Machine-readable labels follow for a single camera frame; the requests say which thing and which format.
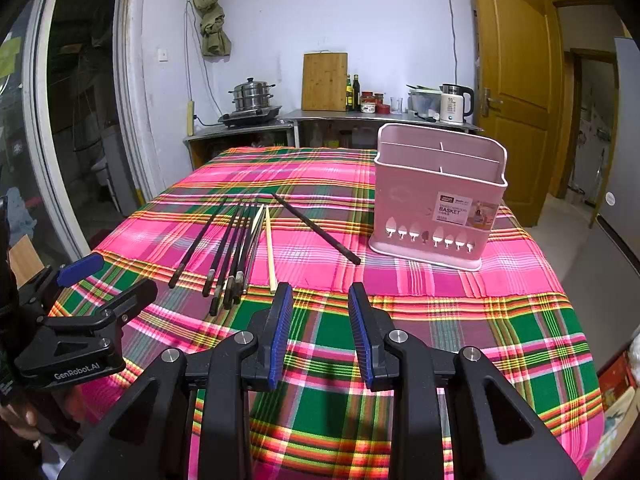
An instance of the plaid tablecloth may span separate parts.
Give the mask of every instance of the plaid tablecloth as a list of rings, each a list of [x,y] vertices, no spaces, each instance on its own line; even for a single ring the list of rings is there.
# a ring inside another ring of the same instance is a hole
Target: plaid tablecloth
[[[271,302],[266,244],[260,241],[247,297],[212,319],[201,290],[228,218],[218,216],[173,290],[173,270],[223,195],[275,191],[362,258],[351,265],[279,207],[272,210],[276,275],[294,287],[294,313],[277,390],[258,394],[251,443],[257,479],[386,478],[392,396],[360,379],[347,291],[362,281],[374,307],[430,346],[481,348],[514,384],[584,471],[603,429],[600,391],[571,304],[536,243],[501,207],[482,269],[463,272],[390,258],[367,247],[374,215],[375,152],[236,148],[147,203],[97,249],[102,271],[67,291],[55,314],[85,314],[142,276],[156,302],[124,329],[123,372],[85,385],[100,417],[165,348],[209,348]],[[202,408],[201,392],[198,410]],[[200,411],[192,449],[198,449]],[[448,424],[446,471],[452,478]],[[196,471],[196,454],[191,470]]]

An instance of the pink basket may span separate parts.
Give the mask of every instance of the pink basket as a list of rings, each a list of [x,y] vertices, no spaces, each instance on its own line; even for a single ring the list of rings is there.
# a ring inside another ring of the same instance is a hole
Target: pink basket
[[[374,163],[369,247],[388,256],[478,270],[507,187],[506,150],[486,137],[385,124]]]

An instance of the human hand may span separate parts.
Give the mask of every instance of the human hand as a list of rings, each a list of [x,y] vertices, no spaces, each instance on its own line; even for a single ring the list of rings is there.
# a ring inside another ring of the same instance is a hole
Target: human hand
[[[84,397],[80,386],[73,386],[65,396],[66,412],[76,422],[85,419]],[[4,420],[14,433],[26,440],[39,440],[38,412],[28,402],[12,402],[6,407],[0,407],[0,418]]]

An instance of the door handle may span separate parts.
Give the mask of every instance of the door handle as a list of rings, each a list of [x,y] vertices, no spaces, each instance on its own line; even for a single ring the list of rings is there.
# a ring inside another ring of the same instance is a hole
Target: door handle
[[[489,109],[492,107],[491,103],[496,104],[496,105],[504,104],[501,99],[493,99],[491,97],[491,89],[490,88],[484,88],[482,90],[482,116],[483,117],[488,117],[489,116]]]

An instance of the gray refrigerator door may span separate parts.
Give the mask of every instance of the gray refrigerator door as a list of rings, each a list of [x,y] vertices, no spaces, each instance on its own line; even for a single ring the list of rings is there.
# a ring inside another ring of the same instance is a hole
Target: gray refrigerator door
[[[616,38],[616,54],[618,132],[600,214],[640,258],[640,50],[634,40]]]
[[[628,345],[640,325],[640,274],[631,261],[637,265],[637,259],[625,256],[615,234],[598,222],[562,280],[596,370]]]

